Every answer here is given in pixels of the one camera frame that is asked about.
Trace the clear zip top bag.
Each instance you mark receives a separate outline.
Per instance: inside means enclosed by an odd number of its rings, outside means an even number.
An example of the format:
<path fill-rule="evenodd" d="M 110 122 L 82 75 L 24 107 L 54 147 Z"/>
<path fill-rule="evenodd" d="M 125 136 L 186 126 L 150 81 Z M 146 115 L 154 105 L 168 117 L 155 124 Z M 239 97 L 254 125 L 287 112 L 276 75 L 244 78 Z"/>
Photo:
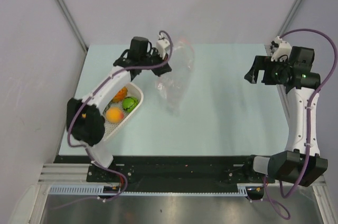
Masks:
<path fill-rule="evenodd" d="M 159 77 L 155 82 L 161 103 L 172 113 L 177 113 L 193 73 L 195 52 L 188 39 L 181 37 L 174 44 L 170 59 L 172 71 Z"/>

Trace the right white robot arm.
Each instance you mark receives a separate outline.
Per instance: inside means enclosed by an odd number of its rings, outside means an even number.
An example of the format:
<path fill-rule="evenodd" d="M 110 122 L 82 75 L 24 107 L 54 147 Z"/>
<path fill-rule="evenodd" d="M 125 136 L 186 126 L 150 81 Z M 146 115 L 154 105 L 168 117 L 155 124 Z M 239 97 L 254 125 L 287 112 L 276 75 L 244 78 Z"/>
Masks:
<path fill-rule="evenodd" d="M 244 76 L 256 84 L 259 71 L 262 83 L 285 87 L 289 111 L 288 140 L 283 152 L 270 157 L 251 156 L 250 165 L 243 169 L 249 182 L 257 182 L 262 175 L 283 182 L 310 186 L 328 168 L 328 161 L 320 157 L 316 140 L 316 104 L 321 77 L 311 71 L 315 58 L 313 49 L 279 47 L 272 56 L 258 55 Z"/>

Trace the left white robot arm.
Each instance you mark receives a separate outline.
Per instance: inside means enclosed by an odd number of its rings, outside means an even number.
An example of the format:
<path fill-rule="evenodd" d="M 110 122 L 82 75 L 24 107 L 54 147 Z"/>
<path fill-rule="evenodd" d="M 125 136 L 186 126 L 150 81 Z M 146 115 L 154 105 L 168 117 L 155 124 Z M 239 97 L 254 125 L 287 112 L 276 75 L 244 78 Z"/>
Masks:
<path fill-rule="evenodd" d="M 104 146 L 104 111 L 114 96 L 132 82 L 143 70 L 161 76 L 172 69 L 169 60 L 173 52 L 170 35 L 161 30 L 152 45 L 147 38 L 135 36 L 104 80 L 80 99 L 71 98 L 67 103 L 67 141 L 72 148 L 83 147 L 92 163 L 100 167 L 98 175 L 104 181 L 112 181 L 117 169 L 111 165 L 113 155 Z"/>

